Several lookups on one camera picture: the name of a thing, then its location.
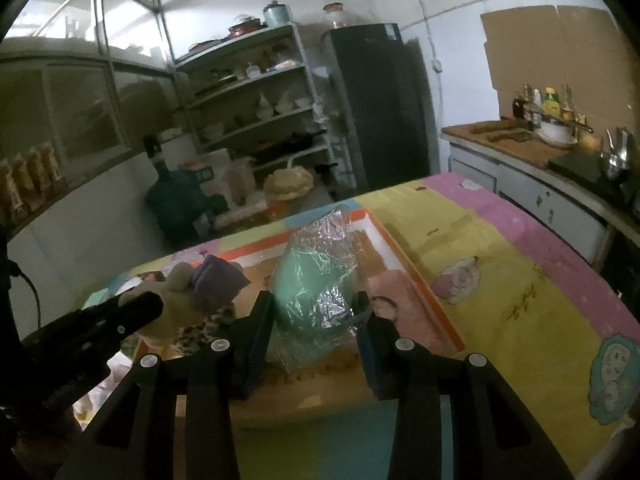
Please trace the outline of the leopard print cloth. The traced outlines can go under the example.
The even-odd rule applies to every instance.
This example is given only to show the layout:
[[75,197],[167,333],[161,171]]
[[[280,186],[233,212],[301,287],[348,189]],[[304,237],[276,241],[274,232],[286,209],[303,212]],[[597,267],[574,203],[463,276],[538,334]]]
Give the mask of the leopard print cloth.
[[171,343],[171,349],[179,356],[193,356],[214,340],[224,338],[234,321],[234,304],[228,304],[221,310],[207,315],[201,323],[180,328],[177,337]]

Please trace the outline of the beige plush bear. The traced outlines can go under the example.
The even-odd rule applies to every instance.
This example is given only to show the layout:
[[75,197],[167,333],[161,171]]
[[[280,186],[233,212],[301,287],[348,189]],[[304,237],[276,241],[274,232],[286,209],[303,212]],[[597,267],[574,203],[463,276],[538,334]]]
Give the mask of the beige plush bear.
[[174,342],[182,334],[190,337],[193,327],[205,324],[205,333],[235,320],[233,301],[250,284],[242,266],[208,255],[194,268],[190,263],[177,263],[159,282],[143,282],[124,292],[118,304],[152,292],[160,297],[163,311],[150,324],[137,331],[150,347]]

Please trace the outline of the pink towel with hair tie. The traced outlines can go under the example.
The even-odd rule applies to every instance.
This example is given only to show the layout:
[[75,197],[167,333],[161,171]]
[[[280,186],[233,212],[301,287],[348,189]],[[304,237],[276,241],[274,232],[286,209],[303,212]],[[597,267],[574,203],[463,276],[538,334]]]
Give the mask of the pink towel with hair tie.
[[399,336],[409,338],[438,356],[454,356],[454,344],[436,322],[427,301],[401,270],[386,270],[367,280],[372,308],[394,323]]

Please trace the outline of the green item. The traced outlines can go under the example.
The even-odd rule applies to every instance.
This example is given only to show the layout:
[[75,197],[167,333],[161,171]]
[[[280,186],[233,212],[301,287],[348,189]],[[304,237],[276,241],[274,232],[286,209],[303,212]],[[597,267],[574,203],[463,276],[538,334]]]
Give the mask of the green item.
[[292,232],[269,283],[274,348],[287,370],[320,363],[370,313],[361,255],[352,211],[344,205]]

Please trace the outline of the orange drink bottles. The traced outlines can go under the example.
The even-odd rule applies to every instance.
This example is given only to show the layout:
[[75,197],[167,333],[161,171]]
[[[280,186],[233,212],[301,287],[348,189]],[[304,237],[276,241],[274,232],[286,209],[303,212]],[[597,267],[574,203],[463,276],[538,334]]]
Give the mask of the orange drink bottles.
[[37,211],[68,189],[51,142],[33,146],[25,154],[1,159],[1,223],[21,226]]

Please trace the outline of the kitchen counter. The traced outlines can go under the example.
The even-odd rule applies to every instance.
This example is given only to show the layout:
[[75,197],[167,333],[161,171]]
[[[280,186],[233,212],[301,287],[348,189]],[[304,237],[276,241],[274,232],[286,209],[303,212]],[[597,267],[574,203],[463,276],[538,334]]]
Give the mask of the kitchen counter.
[[639,225],[613,204],[553,171],[558,148],[534,139],[514,141],[506,130],[477,125],[442,129],[448,168],[525,210],[592,266],[600,266],[616,237],[639,245]]

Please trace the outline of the yellow dough pile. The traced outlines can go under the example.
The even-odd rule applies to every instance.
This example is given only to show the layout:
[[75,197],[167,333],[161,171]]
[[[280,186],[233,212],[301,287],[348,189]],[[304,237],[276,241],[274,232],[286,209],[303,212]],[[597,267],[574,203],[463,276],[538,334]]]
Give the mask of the yellow dough pile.
[[314,176],[303,167],[278,169],[264,182],[264,191],[272,200],[288,202],[305,196],[314,188]]

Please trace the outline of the white bowl on counter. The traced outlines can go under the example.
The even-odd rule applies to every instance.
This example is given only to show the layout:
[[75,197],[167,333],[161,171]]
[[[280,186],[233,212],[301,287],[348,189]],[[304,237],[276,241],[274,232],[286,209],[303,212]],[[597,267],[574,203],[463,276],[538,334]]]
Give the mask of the white bowl on counter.
[[578,144],[573,129],[556,122],[545,122],[542,120],[536,129],[537,136],[543,140],[545,144],[554,146],[555,148],[572,148]]

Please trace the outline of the metal storage shelf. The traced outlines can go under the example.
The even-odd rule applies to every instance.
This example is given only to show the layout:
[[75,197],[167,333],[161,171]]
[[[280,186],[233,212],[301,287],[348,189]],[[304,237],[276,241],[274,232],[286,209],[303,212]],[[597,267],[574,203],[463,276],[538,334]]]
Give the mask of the metal storage shelf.
[[182,110],[203,153],[225,148],[245,157],[259,181],[303,166],[336,189],[338,160],[296,23],[199,44],[176,70]]

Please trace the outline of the black refrigerator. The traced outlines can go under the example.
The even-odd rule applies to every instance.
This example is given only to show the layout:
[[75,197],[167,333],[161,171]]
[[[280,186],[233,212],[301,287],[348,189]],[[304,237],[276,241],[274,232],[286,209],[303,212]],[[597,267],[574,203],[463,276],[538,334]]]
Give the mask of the black refrigerator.
[[395,23],[330,29],[322,51],[359,192],[430,173],[416,63]]

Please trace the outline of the glass jar on fridge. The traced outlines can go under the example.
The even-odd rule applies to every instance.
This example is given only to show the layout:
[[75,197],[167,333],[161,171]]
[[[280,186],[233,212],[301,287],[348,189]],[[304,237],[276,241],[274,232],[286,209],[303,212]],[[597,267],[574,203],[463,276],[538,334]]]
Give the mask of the glass jar on fridge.
[[332,29],[344,28],[349,25],[350,18],[341,2],[331,2],[323,6],[324,17]]

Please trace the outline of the cardboard wall sheets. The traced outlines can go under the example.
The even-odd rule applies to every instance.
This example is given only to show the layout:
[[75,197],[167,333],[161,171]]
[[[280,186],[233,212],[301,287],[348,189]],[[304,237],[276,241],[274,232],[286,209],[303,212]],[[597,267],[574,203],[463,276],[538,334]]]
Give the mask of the cardboard wall sheets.
[[526,84],[573,92],[574,111],[599,134],[639,132],[639,57],[608,12],[523,6],[480,16],[499,110],[509,114]]

